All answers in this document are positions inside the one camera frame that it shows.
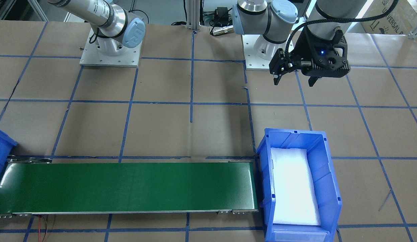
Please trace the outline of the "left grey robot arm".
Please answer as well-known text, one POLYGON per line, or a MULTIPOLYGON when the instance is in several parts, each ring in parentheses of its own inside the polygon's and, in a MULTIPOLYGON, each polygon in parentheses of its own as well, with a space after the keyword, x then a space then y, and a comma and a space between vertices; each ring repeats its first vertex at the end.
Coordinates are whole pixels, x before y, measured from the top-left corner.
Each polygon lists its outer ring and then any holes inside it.
POLYGON ((320 78, 342 78, 350 72, 344 33, 365 0, 318 0, 290 49, 293 25, 301 17, 298 0, 239 0, 232 7, 236 34, 258 35, 258 55, 269 60, 278 85, 283 75, 300 70, 312 87, 320 78))

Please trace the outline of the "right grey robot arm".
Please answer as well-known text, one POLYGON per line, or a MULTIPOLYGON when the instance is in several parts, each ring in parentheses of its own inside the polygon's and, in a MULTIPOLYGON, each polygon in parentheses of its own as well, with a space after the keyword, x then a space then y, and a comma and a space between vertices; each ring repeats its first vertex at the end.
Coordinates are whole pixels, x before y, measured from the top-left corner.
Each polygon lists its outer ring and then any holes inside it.
POLYGON ((146 26, 143 20, 110 1, 49 0, 48 2, 91 23, 101 34, 127 48, 135 48, 144 38, 146 26))

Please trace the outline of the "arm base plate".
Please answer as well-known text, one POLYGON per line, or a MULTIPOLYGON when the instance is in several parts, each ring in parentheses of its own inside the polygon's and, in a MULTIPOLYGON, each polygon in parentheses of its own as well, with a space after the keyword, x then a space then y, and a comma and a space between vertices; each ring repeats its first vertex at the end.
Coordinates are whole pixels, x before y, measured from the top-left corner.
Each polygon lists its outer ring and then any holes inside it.
POLYGON ((140 43, 135 48, 127 48, 113 39, 97 38, 89 43, 93 35, 90 30, 79 64, 87 67, 131 67, 137 68, 140 60, 140 43))
POLYGON ((263 31, 257 34, 243 34, 242 44, 245 67, 250 71, 269 71, 269 64, 279 48, 285 49, 286 43, 275 44, 263 37, 263 31))

